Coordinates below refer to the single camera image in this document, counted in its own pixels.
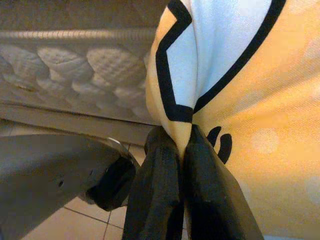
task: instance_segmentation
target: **gray plastic part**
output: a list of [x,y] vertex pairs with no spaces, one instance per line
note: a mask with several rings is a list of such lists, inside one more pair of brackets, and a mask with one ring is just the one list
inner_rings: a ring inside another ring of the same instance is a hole
[[118,150],[83,136],[0,138],[0,240],[22,238],[95,186],[119,157]]

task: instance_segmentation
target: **black printed design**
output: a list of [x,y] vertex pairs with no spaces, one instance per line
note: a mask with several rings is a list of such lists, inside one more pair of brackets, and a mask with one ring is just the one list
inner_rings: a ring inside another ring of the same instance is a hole
[[[206,137],[209,142],[211,143],[212,147],[214,148],[217,142],[218,135],[221,131],[220,126],[216,126],[213,128],[208,136]],[[226,164],[230,154],[231,154],[231,149],[232,149],[232,137],[230,134],[223,134],[220,137],[220,150],[218,152],[218,157],[221,159],[221,161]]]
[[191,24],[192,18],[180,0],[172,0],[167,7],[176,17],[176,22],[159,43],[159,47],[155,54],[161,99],[165,114],[170,121],[191,123],[194,113],[193,109],[189,106],[176,104],[170,76],[167,49]]
[[220,91],[237,75],[237,73],[246,65],[250,58],[255,54],[260,45],[268,36],[272,27],[276,23],[286,0],[272,0],[270,8],[253,39],[246,47],[241,56],[232,65],[232,67],[223,75],[223,77],[204,95],[202,95],[195,104],[194,112],[198,112],[207,103],[209,103]]

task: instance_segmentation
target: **yellow fabric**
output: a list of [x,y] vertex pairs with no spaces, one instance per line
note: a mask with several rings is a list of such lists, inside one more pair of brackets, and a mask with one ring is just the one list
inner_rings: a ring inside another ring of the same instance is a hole
[[[179,147],[191,124],[170,121],[155,54],[175,22],[166,8],[151,49],[147,106]],[[287,0],[272,30],[233,80],[192,122],[231,134],[227,168],[266,235],[320,239],[320,1]]]

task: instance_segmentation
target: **mattress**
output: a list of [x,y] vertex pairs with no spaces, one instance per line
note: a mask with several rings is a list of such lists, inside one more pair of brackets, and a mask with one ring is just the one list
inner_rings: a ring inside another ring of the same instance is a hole
[[1,103],[154,124],[146,64],[167,1],[148,4],[1,1]]

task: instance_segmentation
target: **black stripe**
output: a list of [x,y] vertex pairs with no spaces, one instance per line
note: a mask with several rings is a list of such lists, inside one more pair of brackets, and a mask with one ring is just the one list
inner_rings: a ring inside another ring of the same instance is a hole
[[161,99],[165,114],[170,121],[191,123],[194,113],[193,109],[189,106],[176,104],[170,76],[167,49],[191,24],[192,18],[180,0],[172,0],[167,7],[175,16],[177,21],[161,40],[155,54],[156,72]]
[[237,73],[246,65],[253,54],[258,50],[265,38],[268,36],[272,27],[276,23],[286,0],[272,0],[268,13],[266,14],[259,30],[251,40],[250,44],[232,65],[232,67],[224,74],[224,76],[204,95],[202,95],[194,107],[194,113],[198,112],[207,103],[209,103],[220,91],[237,75]]

